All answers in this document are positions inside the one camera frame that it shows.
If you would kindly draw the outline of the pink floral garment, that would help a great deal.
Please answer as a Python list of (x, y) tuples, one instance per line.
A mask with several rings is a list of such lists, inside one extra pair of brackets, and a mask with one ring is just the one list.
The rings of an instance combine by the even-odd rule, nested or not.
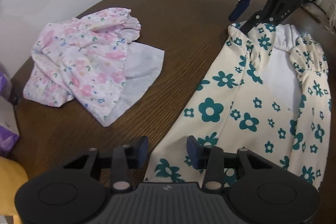
[(78, 100), (104, 127), (160, 75), (164, 51), (138, 42), (141, 24), (126, 8), (47, 24), (31, 50), (27, 100), (60, 107)]

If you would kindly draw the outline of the cream teal flower garment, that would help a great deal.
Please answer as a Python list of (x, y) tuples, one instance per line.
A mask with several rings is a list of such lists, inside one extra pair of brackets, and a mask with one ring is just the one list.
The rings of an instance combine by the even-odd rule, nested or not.
[(329, 68), (319, 43), (292, 25), (240, 23), (172, 128), (153, 150), (147, 182), (202, 182), (186, 141), (249, 149), (319, 188), (329, 151)]

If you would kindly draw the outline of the yellow mug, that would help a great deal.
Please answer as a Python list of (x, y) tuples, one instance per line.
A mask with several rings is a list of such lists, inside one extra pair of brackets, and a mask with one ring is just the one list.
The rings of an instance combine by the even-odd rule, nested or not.
[(1, 157), (0, 162), (0, 198), (1, 215), (14, 216), (17, 210), (14, 197), (18, 189), (28, 181), (25, 169), (17, 162)]

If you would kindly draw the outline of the lower purple tissue pack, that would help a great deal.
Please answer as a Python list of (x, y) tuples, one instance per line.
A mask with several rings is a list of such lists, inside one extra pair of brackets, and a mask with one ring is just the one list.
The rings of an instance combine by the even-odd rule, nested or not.
[(1, 156), (6, 157), (19, 140), (19, 130), (14, 113), (11, 80), (1, 72)]

